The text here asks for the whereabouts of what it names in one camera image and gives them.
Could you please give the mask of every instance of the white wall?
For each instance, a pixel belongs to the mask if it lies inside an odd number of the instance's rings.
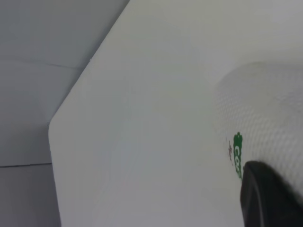
[[[132,0],[50,124],[62,226],[243,226],[211,85],[300,63],[300,1]]]
[[[211,84],[248,62],[303,62],[300,0],[155,0],[136,7],[187,33]]]
[[[127,5],[51,121],[62,226],[242,226],[199,51],[149,9]]]

